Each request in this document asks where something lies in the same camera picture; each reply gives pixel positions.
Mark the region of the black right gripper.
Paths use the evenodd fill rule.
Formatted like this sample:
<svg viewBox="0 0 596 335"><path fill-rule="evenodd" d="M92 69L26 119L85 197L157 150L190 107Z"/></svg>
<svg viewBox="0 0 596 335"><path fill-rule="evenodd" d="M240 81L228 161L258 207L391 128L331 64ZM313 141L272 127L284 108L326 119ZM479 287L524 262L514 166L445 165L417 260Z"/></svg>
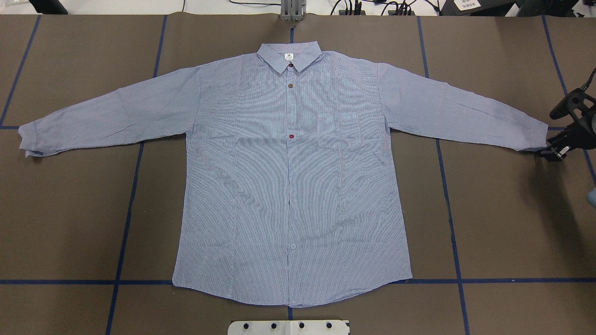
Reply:
<svg viewBox="0 0 596 335"><path fill-rule="evenodd" d="M553 120L571 116L573 122L559 134L547 139L549 146L536 154L550 162L560 162L568 151L574 149L593 150L596 147L595 114L596 100L587 94L587 89L571 91L549 113Z"/></svg>

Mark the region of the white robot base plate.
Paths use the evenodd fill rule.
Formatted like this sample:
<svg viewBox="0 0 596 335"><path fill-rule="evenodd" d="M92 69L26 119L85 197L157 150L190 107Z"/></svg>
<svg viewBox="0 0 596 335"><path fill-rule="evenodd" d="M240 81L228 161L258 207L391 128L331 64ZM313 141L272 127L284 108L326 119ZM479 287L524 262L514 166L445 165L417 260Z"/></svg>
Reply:
<svg viewBox="0 0 596 335"><path fill-rule="evenodd" d="M349 335L349 321L286 320L232 322L228 335Z"/></svg>

